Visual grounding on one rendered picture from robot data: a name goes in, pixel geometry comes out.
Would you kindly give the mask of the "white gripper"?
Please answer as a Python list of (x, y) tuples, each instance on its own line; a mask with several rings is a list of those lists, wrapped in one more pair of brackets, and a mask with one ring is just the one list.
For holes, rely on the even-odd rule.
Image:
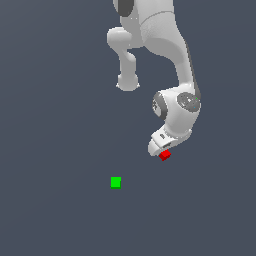
[(187, 140), (191, 134), (192, 130), (189, 129), (182, 136), (173, 136), (170, 135), (164, 127), (161, 127), (151, 135), (151, 140), (148, 144), (148, 152), (151, 156), (159, 156), (163, 151)]

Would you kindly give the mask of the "red cube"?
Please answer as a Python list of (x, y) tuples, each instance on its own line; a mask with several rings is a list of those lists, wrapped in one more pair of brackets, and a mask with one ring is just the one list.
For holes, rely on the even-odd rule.
[(169, 150), (164, 150), (159, 154), (159, 157), (161, 158), (162, 161), (167, 160), (171, 156), (171, 153)]

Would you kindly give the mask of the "green cube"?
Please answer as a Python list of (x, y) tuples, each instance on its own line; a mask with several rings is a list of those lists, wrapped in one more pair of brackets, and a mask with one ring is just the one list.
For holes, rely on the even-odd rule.
[(110, 187), (112, 189), (120, 189), (121, 188), (121, 178), (120, 177), (112, 177)]

